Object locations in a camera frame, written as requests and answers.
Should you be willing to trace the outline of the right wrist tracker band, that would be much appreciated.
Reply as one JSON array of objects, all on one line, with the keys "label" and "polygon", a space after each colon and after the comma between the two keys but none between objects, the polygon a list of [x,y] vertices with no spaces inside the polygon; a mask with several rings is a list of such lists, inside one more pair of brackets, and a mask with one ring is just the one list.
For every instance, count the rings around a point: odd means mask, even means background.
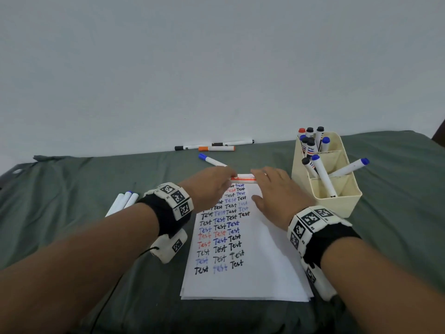
[{"label": "right wrist tracker band", "polygon": [[324,301],[330,301],[337,292],[321,269],[321,259],[336,240],[360,238],[352,224],[326,207],[312,206],[293,216],[286,236],[300,255],[308,280]]}]

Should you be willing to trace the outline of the wrist tracker band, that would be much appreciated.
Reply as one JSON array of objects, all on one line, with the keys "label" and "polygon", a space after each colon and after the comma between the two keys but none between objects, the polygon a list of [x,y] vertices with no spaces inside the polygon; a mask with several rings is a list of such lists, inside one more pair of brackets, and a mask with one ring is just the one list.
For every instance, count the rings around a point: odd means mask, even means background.
[{"label": "wrist tracker band", "polygon": [[162,264],[168,264],[188,239],[183,227],[194,210],[192,198],[179,185],[163,183],[146,192],[137,203],[149,206],[159,223],[158,237],[148,252]]},{"label": "wrist tracker band", "polygon": [[312,206],[293,216],[286,236],[300,255],[308,280],[324,301],[330,301],[337,292],[321,269],[321,259],[336,240],[360,238],[352,224],[326,207]]}]

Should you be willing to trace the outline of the bunch of upright whiteboard markers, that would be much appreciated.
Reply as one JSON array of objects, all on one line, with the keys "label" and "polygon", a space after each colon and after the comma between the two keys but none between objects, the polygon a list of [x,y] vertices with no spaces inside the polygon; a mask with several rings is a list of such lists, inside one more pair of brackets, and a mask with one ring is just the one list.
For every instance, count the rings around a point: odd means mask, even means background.
[{"label": "bunch of upright whiteboard markers", "polygon": [[317,199],[359,198],[354,172],[369,164],[366,157],[350,162],[337,133],[322,126],[298,129],[292,179]]}]

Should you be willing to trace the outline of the person's left forearm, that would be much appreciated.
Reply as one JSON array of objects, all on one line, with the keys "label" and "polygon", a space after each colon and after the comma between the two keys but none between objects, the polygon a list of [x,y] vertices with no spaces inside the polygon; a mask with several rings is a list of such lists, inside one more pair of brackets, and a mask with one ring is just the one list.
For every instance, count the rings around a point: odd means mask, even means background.
[{"label": "person's left forearm", "polygon": [[0,270],[0,334],[70,331],[158,233],[137,203]]}]

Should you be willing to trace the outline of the stack of white paper sheets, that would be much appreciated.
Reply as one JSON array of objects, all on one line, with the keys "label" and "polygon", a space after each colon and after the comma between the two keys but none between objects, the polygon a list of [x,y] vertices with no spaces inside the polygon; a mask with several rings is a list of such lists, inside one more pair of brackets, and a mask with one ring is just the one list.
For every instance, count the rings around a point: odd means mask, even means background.
[{"label": "stack of white paper sheets", "polygon": [[235,183],[194,218],[182,299],[308,302],[314,294],[286,232],[258,210],[257,184]]}]

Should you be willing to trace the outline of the green table cloth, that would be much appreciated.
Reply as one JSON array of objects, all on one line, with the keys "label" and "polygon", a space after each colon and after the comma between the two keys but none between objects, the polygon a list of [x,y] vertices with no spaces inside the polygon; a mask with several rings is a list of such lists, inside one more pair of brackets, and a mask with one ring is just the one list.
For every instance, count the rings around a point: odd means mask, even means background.
[{"label": "green table cloth", "polygon": [[[368,243],[445,292],[445,148],[413,131],[343,136],[363,195],[349,221]],[[101,219],[116,196],[206,168],[197,151],[35,156],[0,184],[0,269]],[[95,334],[361,334],[342,301],[182,301],[190,241],[169,264],[145,254],[119,283]]]}]

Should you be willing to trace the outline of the brown wooden furniture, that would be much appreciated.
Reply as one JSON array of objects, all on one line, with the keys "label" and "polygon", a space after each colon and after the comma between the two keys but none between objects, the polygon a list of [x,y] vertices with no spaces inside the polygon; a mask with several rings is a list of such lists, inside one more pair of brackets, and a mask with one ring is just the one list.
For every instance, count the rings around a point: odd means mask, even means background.
[{"label": "brown wooden furniture", "polygon": [[431,140],[445,148],[445,119],[443,120]]}]

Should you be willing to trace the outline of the cream plastic desk organizer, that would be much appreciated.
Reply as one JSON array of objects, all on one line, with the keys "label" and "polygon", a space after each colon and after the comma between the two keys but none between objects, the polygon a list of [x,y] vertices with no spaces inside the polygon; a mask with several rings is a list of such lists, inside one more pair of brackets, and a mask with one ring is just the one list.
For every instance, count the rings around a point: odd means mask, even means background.
[{"label": "cream plastic desk organizer", "polygon": [[[335,132],[325,133],[330,138],[329,151],[321,152],[320,158],[327,171],[331,174],[349,165],[349,159],[341,137]],[[331,183],[337,196],[331,197],[321,179],[315,178],[302,163],[303,151],[300,141],[296,141],[292,166],[292,179],[312,196],[319,205],[325,206],[342,218],[348,218],[362,196],[353,173],[333,177]]]}]

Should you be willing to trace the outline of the left wrist tracker band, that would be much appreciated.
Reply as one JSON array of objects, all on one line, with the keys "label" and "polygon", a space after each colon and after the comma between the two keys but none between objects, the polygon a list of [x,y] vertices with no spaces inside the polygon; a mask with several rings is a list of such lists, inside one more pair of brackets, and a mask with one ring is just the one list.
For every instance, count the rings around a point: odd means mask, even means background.
[{"label": "left wrist tracker band", "polygon": [[168,264],[188,239],[183,227],[194,210],[192,198],[179,185],[163,183],[146,192],[137,203],[149,206],[159,223],[158,237],[148,252],[162,264]]}]

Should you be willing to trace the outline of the person's left hand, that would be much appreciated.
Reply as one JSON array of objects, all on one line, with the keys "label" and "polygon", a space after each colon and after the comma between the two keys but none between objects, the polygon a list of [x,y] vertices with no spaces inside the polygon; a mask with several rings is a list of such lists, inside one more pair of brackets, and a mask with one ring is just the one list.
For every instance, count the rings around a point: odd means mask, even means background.
[{"label": "person's left hand", "polygon": [[230,186],[219,186],[219,166],[203,169],[178,183],[193,202],[193,212],[200,213],[216,205]]}]

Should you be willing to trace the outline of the person's right hand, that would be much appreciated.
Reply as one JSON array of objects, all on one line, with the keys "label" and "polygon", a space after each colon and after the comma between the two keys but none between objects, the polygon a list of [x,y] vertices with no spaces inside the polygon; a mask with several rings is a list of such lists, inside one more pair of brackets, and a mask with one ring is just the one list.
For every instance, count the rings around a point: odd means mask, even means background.
[{"label": "person's right hand", "polygon": [[273,167],[251,169],[262,197],[269,202],[269,212],[263,215],[275,226],[287,230],[293,217],[308,207],[316,205],[286,171]]}]

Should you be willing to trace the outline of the person's right forearm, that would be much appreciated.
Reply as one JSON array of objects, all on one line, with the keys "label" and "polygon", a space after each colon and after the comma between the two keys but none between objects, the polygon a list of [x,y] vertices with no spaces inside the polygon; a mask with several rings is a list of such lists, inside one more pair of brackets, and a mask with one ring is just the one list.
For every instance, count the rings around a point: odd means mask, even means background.
[{"label": "person's right forearm", "polygon": [[445,334],[445,294],[363,240],[336,240],[321,269],[366,333]]}]

